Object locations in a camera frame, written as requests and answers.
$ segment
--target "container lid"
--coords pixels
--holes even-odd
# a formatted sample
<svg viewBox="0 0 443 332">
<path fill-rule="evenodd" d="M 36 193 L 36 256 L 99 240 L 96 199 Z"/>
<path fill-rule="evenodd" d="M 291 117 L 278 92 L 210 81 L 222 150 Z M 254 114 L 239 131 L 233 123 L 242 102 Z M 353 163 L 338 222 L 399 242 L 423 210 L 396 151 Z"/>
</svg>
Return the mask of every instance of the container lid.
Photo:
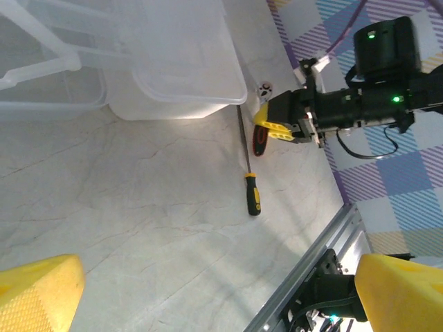
<svg viewBox="0 0 443 332">
<path fill-rule="evenodd" d="M 146 20 L 137 30 L 140 89 L 163 102 L 242 104 L 246 84 L 221 0 L 139 0 Z"/>
</svg>

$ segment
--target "plaid fabric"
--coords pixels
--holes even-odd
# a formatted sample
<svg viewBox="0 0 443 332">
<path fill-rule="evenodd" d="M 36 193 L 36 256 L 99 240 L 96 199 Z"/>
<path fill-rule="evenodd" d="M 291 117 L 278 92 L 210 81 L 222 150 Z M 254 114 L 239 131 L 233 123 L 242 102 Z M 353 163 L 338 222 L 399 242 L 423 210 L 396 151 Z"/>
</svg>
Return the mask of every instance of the plaid fabric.
<svg viewBox="0 0 443 332">
<path fill-rule="evenodd" d="M 359 0 L 267 0 L 292 66 L 326 50 L 341 34 Z M 418 32 L 423 70 L 443 64 L 443 18 L 425 0 L 369 0 L 351 31 L 331 54 L 333 75 L 343 76 L 355 63 L 352 36 L 360 28 L 385 19 L 409 16 Z M 346 203 L 357 203 L 376 252 L 410 251 L 443 257 L 443 116 L 419 114 L 404 135 L 389 131 L 399 151 L 383 160 L 357 160 L 335 139 L 325 152 Z M 392 149 L 383 128 L 355 131 L 343 138 L 361 154 Z"/>
</svg>

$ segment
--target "yellow-black screwdriver handle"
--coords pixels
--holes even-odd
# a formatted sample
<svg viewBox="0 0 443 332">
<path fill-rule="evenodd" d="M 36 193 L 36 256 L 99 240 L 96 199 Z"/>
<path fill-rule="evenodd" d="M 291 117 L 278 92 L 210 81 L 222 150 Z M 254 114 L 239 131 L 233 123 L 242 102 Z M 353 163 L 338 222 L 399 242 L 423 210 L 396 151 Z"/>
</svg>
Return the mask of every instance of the yellow-black screwdriver handle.
<svg viewBox="0 0 443 332">
<path fill-rule="evenodd" d="M 255 183 L 255 174 L 248 173 L 245 177 L 248 211 L 251 216 L 258 216 L 262 211 L 262 205 L 260 204 L 260 195 L 258 193 L 257 184 Z"/>
</svg>

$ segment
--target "transparent plastic container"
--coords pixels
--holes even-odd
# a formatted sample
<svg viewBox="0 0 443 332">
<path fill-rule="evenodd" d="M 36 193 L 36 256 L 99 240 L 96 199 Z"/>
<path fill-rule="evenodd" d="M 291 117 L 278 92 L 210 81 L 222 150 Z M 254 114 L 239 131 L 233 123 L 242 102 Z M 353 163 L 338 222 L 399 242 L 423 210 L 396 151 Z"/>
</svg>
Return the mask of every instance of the transparent plastic container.
<svg viewBox="0 0 443 332">
<path fill-rule="evenodd" d="M 143 92 L 130 72 L 119 72 L 114 79 L 109 74 L 113 73 L 105 71 L 106 82 L 115 91 L 109 108 L 126 121 L 201 119 L 227 106 L 207 102 L 161 102 Z"/>
<path fill-rule="evenodd" d="M 0 31 L 0 120 L 99 108 L 103 70 L 162 102 L 246 99 L 221 0 L 0 0 Z"/>
</svg>

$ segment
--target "black cable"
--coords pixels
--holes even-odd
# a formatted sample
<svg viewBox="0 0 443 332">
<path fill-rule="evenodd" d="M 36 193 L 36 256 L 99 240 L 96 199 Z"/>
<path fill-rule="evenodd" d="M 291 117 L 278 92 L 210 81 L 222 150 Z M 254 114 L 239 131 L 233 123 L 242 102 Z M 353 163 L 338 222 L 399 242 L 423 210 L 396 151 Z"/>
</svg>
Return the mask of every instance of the black cable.
<svg viewBox="0 0 443 332">
<path fill-rule="evenodd" d="M 364 156 L 363 154 L 355 153 L 355 152 L 351 151 L 350 148 L 347 147 L 346 144 L 341 139 L 340 135 L 338 134 L 340 129 L 337 129 L 336 135 L 337 135 L 338 142 L 340 143 L 341 147 L 344 148 L 344 150 L 347 152 L 347 154 L 349 154 L 355 158 L 358 158 L 358 159 L 365 159 L 365 160 L 382 159 L 382 158 L 385 158 L 387 156 L 394 154 L 399 149 L 399 145 L 397 144 L 397 142 L 395 142 L 391 137 L 389 137 L 388 133 L 386 132 L 387 129 L 395 128 L 396 126 L 397 126 L 397 124 L 393 123 L 393 124 L 390 124 L 389 126 L 385 127 L 385 129 L 383 130 L 386 138 L 392 143 L 392 145 L 394 145 L 394 151 L 389 152 L 388 154 L 379 154 L 378 156 Z"/>
<path fill-rule="evenodd" d="M 323 322 L 323 326 L 320 328 L 320 332 L 326 332 L 329 327 L 332 326 L 331 320 L 325 318 L 325 321 Z"/>
<path fill-rule="evenodd" d="M 352 79 L 355 77 L 355 75 L 357 75 L 357 69 L 356 66 L 352 66 L 351 69 L 347 72 L 346 76 L 345 76 L 345 81 L 346 84 L 352 88 L 353 86 L 356 85 L 356 82 L 353 82 Z"/>
<path fill-rule="evenodd" d="M 354 295 L 351 297 L 346 297 L 345 299 L 335 299 L 333 301 L 326 301 L 326 302 L 320 302 L 316 304 L 312 304 L 311 306 L 306 306 L 303 309 L 299 310 L 295 315 L 292 316 L 292 323 L 289 327 L 289 332 L 292 332 L 297 319 L 302 317 L 303 315 L 306 315 L 308 311 L 316 310 L 316 309 L 322 309 L 322 308 L 333 308 L 335 306 L 349 306 L 350 304 L 354 303 L 354 300 L 358 298 L 358 295 Z"/>
<path fill-rule="evenodd" d="M 339 332 L 341 330 L 341 323 L 343 323 L 343 318 L 340 318 L 328 332 Z"/>
<path fill-rule="evenodd" d="M 351 320 L 350 322 L 349 322 L 349 325 L 347 326 L 347 329 L 346 329 L 346 332 L 351 332 L 351 329 L 352 329 L 352 325 L 354 324 L 354 320 Z"/>
</svg>

